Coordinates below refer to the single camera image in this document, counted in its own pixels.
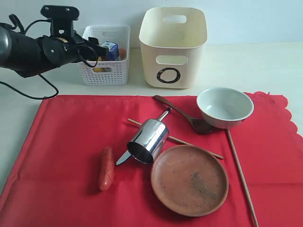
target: chopstick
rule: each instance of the chopstick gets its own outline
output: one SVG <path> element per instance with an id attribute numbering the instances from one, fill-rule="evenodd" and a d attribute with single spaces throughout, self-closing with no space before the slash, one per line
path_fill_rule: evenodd
<path id="1" fill-rule="evenodd" d="M 134 123 L 134 124 L 136 124 L 136 125 L 138 125 L 138 126 L 141 126 L 141 125 L 142 125 L 141 123 L 136 122 L 136 121 L 134 121 L 134 120 L 132 120 L 132 119 L 129 119 L 129 118 L 128 118 L 128 121 L 130 121 L 130 122 L 132 122 L 132 123 Z M 173 137 L 173 136 L 169 136 L 169 138 L 170 138 L 171 140 L 174 140 L 174 141 L 179 142 L 179 143 L 181 143 L 181 144 L 186 144 L 186 145 L 194 146 L 194 145 L 191 144 L 191 143 L 187 143 L 187 142 L 185 142 L 184 140 L 180 140 L 180 139 L 178 139 L 178 138 L 176 138 L 176 137 Z M 217 154 L 215 154 L 215 153 L 213 153 L 213 152 L 210 152 L 210 151 L 207 151 L 207 152 L 211 153 L 213 156 L 215 156 L 215 157 L 218 158 L 218 159 L 223 159 L 223 157 L 222 157 L 221 155 L 217 155 Z"/>
<path id="2" fill-rule="evenodd" d="M 233 157 L 234 157 L 234 159 L 236 161 L 236 165 L 237 165 L 240 177 L 241 177 L 242 185 L 243 185 L 244 190 L 245 190 L 246 199 L 248 200 L 248 203 L 249 203 L 249 206 L 250 206 L 251 214 L 253 216 L 253 219 L 254 219 L 256 227 L 259 227 L 259 224 L 258 224 L 258 221 L 257 221 L 257 217 L 256 217 L 256 213 L 255 213 L 255 209 L 254 209 L 254 206 L 253 206 L 252 201 L 251 201 L 250 192 L 248 190 L 248 187 L 247 187 L 247 184 L 246 184 L 246 181 L 245 181 L 245 177 L 244 177 L 241 165 L 240 165 L 240 161 L 238 159 L 236 148 L 235 148 L 235 145 L 233 144 L 233 141 L 232 141 L 232 135 L 231 135 L 231 132 L 230 132 L 229 129 L 226 129 L 226 134 L 227 134 L 230 146 L 232 148 L 232 154 L 233 154 Z"/>

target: white plastic basket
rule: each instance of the white plastic basket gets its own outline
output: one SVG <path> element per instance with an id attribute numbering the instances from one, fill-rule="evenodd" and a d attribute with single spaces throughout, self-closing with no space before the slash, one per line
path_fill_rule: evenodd
<path id="1" fill-rule="evenodd" d="M 118 44 L 119 48 L 126 49 L 126 57 L 122 61 L 100 61 L 95 68 L 110 68 L 111 72 L 94 72 L 93 68 L 86 66 L 83 62 L 79 62 L 78 66 L 81 70 L 83 81 L 86 85 L 123 85 L 128 81 L 129 68 L 129 39 L 130 26 L 88 26 L 85 28 L 83 38 L 94 37 L 102 44 L 110 41 Z"/>
<path id="2" fill-rule="evenodd" d="M 139 39 L 148 84 L 188 88 L 201 74 L 203 44 L 207 41 L 202 11 L 183 7 L 152 8 L 144 16 Z"/>

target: white wall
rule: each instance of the white wall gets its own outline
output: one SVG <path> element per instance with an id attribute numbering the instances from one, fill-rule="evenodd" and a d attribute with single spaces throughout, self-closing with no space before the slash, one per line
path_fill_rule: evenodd
<path id="1" fill-rule="evenodd" d="M 138 47 L 138 34 L 146 10 L 156 6 L 187 6 L 206 16 L 207 44 L 303 41 L 302 0 L 2 0 L 0 21 L 15 13 L 27 26 L 40 19 L 44 4 L 75 6 L 80 10 L 75 29 L 82 34 L 92 24 L 129 24 L 131 46 Z M 33 37 L 49 34 L 48 24 L 35 25 Z"/>

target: ceramic bowl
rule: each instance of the ceramic bowl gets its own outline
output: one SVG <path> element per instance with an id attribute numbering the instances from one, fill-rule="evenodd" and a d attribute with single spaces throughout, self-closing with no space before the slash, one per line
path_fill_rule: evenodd
<path id="1" fill-rule="evenodd" d="M 197 105 L 203 118 L 221 129 L 241 124 L 254 110 L 252 100 L 245 93 L 225 87 L 201 92 L 197 97 Z"/>

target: brown plate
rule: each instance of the brown plate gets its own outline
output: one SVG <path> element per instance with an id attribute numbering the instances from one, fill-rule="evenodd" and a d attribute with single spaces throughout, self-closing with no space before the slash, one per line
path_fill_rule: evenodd
<path id="1" fill-rule="evenodd" d="M 190 145 L 169 148 L 158 156 L 151 170 L 151 185 L 166 207 L 191 217 L 217 210 L 228 192 L 221 163 L 207 151 Z"/>

